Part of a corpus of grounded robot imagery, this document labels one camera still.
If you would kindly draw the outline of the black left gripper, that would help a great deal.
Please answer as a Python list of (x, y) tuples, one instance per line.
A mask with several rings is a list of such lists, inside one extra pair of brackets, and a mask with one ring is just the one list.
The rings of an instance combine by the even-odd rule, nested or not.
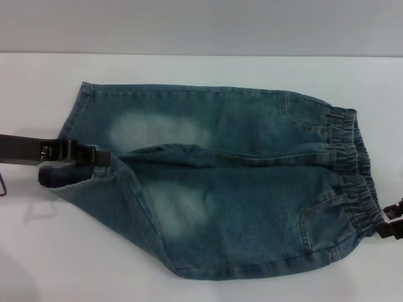
[(63, 162), (108, 167), (111, 154), (77, 140), (44, 140), (0, 134), (0, 164)]

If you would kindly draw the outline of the blue denim shorts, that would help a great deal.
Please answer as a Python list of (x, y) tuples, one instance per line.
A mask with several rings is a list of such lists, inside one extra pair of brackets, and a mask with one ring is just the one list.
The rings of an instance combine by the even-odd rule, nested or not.
[(296, 92), (85, 82), (60, 138), (111, 163), (40, 184), (180, 277), (312, 271), (383, 223), (356, 111)]

